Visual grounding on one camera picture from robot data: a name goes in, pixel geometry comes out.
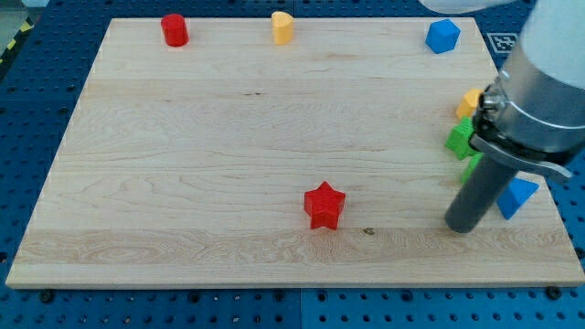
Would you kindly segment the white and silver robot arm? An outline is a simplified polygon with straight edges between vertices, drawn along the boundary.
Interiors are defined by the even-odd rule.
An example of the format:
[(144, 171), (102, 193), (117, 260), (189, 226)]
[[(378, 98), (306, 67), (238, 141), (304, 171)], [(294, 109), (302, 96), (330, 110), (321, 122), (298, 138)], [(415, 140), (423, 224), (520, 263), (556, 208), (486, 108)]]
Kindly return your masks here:
[(495, 81), (479, 98), (470, 139), (475, 177), (518, 171), (563, 183), (584, 146), (584, 4), (535, 3)]

